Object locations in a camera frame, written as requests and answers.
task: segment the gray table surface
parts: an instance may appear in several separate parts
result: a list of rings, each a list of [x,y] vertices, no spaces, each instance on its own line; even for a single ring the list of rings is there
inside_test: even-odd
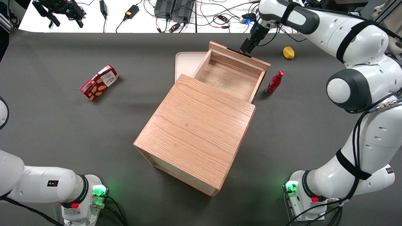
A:
[[[238,49],[247,36],[14,30],[0,63],[0,95],[10,107],[10,120],[0,131],[0,148],[21,157],[26,165],[99,176],[132,226],[285,225],[282,184],[296,170],[326,163],[346,142],[357,120],[332,104],[325,92],[327,79],[344,66],[311,42],[296,43],[278,35],[252,52],[271,68],[254,102],[254,119],[216,197],[152,167],[132,145],[174,83],[176,53],[206,51],[211,40]],[[295,50],[295,59],[283,57],[286,46]],[[108,63],[120,79],[92,103],[78,88]],[[285,71],[281,86],[264,98],[263,89],[279,70]],[[340,225],[400,225],[401,162],[399,152],[390,163],[395,183],[354,197],[344,207]],[[52,217],[54,205],[29,204]],[[112,214],[102,211],[98,226],[118,224]],[[0,203],[0,225],[50,223]]]

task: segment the lemon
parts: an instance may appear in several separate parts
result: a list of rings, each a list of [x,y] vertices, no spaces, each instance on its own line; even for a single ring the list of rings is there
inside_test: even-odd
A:
[[[295,57],[295,52],[293,51],[293,49],[290,46],[287,46],[283,49],[283,55],[287,59],[293,59],[293,57]]]

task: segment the cracker box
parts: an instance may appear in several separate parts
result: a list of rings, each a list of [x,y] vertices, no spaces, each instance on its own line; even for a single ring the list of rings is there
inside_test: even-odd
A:
[[[116,70],[110,64],[107,64],[102,70],[82,85],[80,91],[88,97],[90,101],[94,101],[118,78],[119,75]]]

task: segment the green light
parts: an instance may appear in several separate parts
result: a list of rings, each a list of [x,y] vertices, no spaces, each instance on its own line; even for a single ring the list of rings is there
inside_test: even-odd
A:
[[[293,192],[296,192],[296,190],[299,188],[299,182],[288,181],[285,186],[289,193],[293,193]]]
[[[94,185],[92,187],[93,195],[104,195],[106,193],[106,187],[104,185]]]

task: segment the red bottle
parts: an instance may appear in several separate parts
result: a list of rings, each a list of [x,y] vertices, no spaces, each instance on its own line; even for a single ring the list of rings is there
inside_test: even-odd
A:
[[[279,71],[278,74],[272,78],[271,82],[269,83],[268,87],[265,89],[265,92],[268,95],[272,95],[276,88],[281,84],[282,77],[285,75],[284,71]]]

